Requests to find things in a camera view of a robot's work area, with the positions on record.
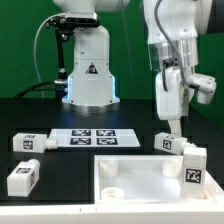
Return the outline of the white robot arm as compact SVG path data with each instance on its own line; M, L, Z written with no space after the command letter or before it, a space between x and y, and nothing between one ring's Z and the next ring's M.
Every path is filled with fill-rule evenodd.
M74 69L66 77L64 105L81 111L106 109L119 103L109 71L109 33L99 12L125 8L130 0L53 0L63 12L59 24L74 37ZM157 72L156 103L160 119L171 136L182 136L180 118L188 113L195 91L208 104L215 79L194 71L198 64L197 37L211 31L214 0L143 0L143 21L148 28L151 68Z

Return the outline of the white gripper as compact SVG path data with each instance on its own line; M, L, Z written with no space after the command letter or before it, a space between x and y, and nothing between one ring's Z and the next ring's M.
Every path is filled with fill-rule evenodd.
M156 106L161 120L169 120L168 124L173 138L182 136L180 119L188 115L189 103L194 90L184 86L180 70L170 67L156 76Z

